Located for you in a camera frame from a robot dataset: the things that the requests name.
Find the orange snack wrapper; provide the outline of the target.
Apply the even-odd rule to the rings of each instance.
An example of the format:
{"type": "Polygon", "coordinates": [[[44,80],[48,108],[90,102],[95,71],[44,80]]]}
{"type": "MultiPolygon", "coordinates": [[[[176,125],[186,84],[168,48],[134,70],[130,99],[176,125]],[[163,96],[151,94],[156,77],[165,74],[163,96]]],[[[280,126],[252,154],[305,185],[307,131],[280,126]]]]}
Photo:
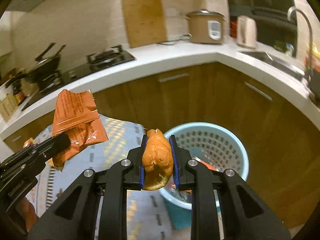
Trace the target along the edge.
{"type": "Polygon", "coordinates": [[[64,89],[58,94],[52,136],[61,133],[68,136],[71,144],[48,160],[49,165],[60,171],[63,170],[68,159],[76,156],[88,146],[108,140],[90,91],[73,93],[64,89]]]}

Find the orange paper cup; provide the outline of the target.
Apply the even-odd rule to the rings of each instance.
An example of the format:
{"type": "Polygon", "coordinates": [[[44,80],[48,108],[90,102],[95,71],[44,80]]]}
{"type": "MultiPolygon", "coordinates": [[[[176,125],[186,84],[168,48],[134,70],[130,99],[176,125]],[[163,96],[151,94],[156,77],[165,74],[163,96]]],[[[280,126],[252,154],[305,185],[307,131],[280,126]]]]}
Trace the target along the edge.
{"type": "Polygon", "coordinates": [[[205,165],[209,170],[212,171],[218,171],[217,168],[213,167],[212,165],[206,163],[205,161],[202,161],[200,158],[198,157],[193,157],[194,160],[198,161],[199,163],[202,163],[203,165],[205,165]]]}

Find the light blue perforated trash basket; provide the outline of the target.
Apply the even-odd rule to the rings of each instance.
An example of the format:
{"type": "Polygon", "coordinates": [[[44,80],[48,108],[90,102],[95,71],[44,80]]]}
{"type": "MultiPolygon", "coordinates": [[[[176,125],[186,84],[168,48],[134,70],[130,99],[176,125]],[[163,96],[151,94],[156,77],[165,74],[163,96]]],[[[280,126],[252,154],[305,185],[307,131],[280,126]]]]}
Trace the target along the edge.
{"type": "MultiPolygon", "coordinates": [[[[174,135],[178,147],[188,150],[193,159],[205,162],[217,171],[233,169],[243,180],[249,174],[249,159],[242,142],[229,130],[208,122],[178,125],[164,133],[174,135]]],[[[160,194],[176,230],[191,226],[191,192],[176,190],[173,179],[160,189],[160,194]]]]}

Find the steel kitchen sink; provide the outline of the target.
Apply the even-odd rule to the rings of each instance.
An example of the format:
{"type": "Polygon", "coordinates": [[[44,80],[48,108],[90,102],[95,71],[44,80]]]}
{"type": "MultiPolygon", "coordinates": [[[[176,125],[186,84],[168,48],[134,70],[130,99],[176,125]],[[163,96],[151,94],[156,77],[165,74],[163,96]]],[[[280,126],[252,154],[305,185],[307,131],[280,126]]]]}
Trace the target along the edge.
{"type": "Polygon", "coordinates": [[[259,61],[262,61],[266,64],[271,65],[274,68],[290,75],[291,77],[295,78],[298,81],[302,81],[304,78],[304,71],[296,67],[295,65],[285,62],[284,60],[275,57],[267,52],[264,51],[240,51],[245,55],[251,56],[259,61]]]}

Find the beige slotted basket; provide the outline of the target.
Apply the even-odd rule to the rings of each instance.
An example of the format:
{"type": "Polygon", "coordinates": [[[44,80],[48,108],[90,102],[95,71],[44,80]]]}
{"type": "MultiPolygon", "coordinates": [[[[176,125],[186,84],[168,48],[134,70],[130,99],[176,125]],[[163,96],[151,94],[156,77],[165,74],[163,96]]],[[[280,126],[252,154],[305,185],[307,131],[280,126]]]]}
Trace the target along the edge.
{"type": "Polygon", "coordinates": [[[18,109],[18,103],[12,93],[8,94],[0,104],[0,113],[5,122],[8,122],[18,109]]]}

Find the black wok pan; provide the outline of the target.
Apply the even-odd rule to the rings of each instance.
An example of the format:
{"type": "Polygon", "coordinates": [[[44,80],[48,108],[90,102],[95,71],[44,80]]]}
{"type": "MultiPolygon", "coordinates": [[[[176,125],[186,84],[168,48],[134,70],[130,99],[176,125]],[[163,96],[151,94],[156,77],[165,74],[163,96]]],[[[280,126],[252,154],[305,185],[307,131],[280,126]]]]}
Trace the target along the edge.
{"type": "Polygon", "coordinates": [[[58,66],[61,60],[61,51],[65,48],[65,44],[52,56],[44,58],[44,55],[51,50],[56,43],[51,43],[45,51],[43,51],[38,57],[35,58],[35,66],[27,73],[19,72],[13,78],[11,78],[5,87],[8,88],[15,81],[26,78],[30,83],[36,83],[39,90],[44,90],[49,86],[50,77],[54,77],[58,72],[58,66]]]}

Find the black gas stove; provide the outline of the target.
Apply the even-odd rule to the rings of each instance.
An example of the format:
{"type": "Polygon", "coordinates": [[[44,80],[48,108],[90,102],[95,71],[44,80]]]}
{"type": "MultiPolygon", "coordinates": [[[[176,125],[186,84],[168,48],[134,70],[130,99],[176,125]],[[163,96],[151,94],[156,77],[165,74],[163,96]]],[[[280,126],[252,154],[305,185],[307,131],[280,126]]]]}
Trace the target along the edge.
{"type": "Polygon", "coordinates": [[[35,102],[49,95],[53,91],[56,91],[69,83],[73,83],[78,79],[91,75],[95,72],[99,72],[103,69],[111,68],[119,64],[135,61],[135,57],[128,51],[122,48],[122,45],[112,47],[108,51],[103,51],[100,54],[87,55],[87,62],[80,66],[77,66],[67,72],[61,73],[57,70],[53,75],[47,77],[44,80],[44,88],[39,89],[31,99],[22,108],[22,111],[26,110],[35,102]]]}

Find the beige rice cooker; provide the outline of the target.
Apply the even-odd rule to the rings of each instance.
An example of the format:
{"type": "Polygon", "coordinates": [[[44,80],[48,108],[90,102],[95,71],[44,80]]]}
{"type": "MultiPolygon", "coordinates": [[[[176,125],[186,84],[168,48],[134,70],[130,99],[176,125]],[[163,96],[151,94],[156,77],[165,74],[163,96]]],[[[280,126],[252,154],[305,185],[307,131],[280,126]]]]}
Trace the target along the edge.
{"type": "Polygon", "coordinates": [[[188,22],[190,42],[201,44],[223,43],[223,14],[202,9],[187,13],[185,18],[188,22]]]}

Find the wooden cutting board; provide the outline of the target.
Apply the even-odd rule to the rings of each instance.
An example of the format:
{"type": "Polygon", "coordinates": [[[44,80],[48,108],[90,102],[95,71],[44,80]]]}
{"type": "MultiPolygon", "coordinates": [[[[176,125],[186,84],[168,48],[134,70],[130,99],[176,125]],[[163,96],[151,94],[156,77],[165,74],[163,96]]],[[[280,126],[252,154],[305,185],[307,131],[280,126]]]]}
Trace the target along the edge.
{"type": "Polygon", "coordinates": [[[131,48],[167,40],[162,0],[121,0],[131,48]]]}

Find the white electric kettle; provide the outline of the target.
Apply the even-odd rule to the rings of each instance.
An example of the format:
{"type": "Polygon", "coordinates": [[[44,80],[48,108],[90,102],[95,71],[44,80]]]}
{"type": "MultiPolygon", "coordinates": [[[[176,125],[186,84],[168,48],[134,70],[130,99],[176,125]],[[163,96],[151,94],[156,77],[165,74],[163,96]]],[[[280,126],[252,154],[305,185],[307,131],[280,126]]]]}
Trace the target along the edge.
{"type": "Polygon", "coordinates": [[[245,15],[238,16],[236,41],[241,47],[251,49],[257,47],[257,25],[255,20],[245,15]]]}

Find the chrome sink faucet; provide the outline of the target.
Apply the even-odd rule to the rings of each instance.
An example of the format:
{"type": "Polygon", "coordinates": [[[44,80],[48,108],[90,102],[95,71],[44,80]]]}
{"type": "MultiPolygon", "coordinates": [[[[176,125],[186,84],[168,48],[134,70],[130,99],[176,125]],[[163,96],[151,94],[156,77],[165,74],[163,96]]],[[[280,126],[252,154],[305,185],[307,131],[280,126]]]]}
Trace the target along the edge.
{"type": "Polygon", "coordinates": [[[312,73],[313,60],[313,29],[307,14],[298,7],[291,6],[287,11],[287,19],[293,22],[293,16],[297,16],[298,26],[298,56],[302,59],[302,52],[305,52],[305,74],[312,73]]]}

